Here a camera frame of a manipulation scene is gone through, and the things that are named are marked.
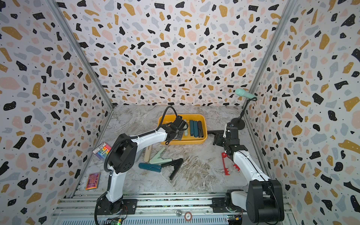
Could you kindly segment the yellow storage box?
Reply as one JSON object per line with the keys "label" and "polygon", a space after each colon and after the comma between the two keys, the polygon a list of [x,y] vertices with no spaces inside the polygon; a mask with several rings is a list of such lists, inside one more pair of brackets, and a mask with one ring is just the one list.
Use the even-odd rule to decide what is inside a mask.
{"label": "yellow storage box", "polygon": [[[203,144],[208,137],[205,118],[200,114],[178,114],[178,116],[181,116],[183,120],[187,120],[188,124],[189,124],[190,120],[201,121],[204,137],[203,138],[199,138],[199,137],[195,138],[194,136],[190,136],[190,130],[189,130],[190,128],[188,128],[188,136],[183,135],[181,141],[179,141],[179,140],[164,141],[164,142],[162,142],[162,144],[166,144],[167,142],[169,145]],[[167,114],[165,116],[161,116],[158,119],[158,125],[160,125],[160,124],[165,125],[169,122],[174,122],[176,117],[177,116],[175,114]]]}

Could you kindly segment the teal pliers moved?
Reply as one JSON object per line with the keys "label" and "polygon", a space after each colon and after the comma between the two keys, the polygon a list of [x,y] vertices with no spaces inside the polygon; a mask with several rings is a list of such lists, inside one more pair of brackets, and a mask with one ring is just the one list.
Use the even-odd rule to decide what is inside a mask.
{"label": "teal pliers moved", "polygon": [[199,133],[198,133],[198,121],[193,121],[193,133],[194,133],[194,137],[198,138],[199,137]]}
{"label": "teal pliers moved", "polygon": [[189,130],[190,130],[190,136],[193,137],[194,136],[194,121],[190,120],[189,122]]}

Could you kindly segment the beige pliers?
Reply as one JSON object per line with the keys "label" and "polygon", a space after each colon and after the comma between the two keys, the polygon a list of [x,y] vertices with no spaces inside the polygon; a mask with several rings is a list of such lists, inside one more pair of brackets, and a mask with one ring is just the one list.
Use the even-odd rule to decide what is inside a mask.
{"label": "beige pliers", "polygon": [[146,147],[145,155],[144,155],[144,162],[145,163],[149,163],[151,154],[152,154],[152,145]]}

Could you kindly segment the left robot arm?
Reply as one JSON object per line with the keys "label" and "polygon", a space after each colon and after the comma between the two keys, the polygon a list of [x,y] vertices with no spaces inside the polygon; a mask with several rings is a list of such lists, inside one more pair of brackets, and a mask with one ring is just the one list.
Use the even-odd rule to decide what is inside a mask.
{"label": "left robot arm", "polygon": [[94,214],[118,214],[124,209],[123,187],[127,172],[133,167],[137,153],[153,144],[182,137],[181,132],[188,128],[181,116],[176,115],[173,122],[160,124],[155,130],[136,136],[121,134],[118,136],[105,162],[104,170],[109,173],[106,192],[96,201]]}

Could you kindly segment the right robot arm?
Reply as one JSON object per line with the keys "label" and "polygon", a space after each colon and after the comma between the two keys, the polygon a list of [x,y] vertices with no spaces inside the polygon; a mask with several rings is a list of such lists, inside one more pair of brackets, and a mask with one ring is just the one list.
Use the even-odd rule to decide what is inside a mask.
{"label": "right robot arm", "polygon": [[240,143],[237,127],[228,123],[224,130],[208,131],[208,134],[214,135],[213,145],[224,148],[223,156],[231,159],[248,182],[247,190],[232,189],[224,198],[214,198],[214,212],[236,212],[235,220],[240,220],[245,212],[256,224],[282,222],[285,218],[282,186],[255,163],[246,146]]}

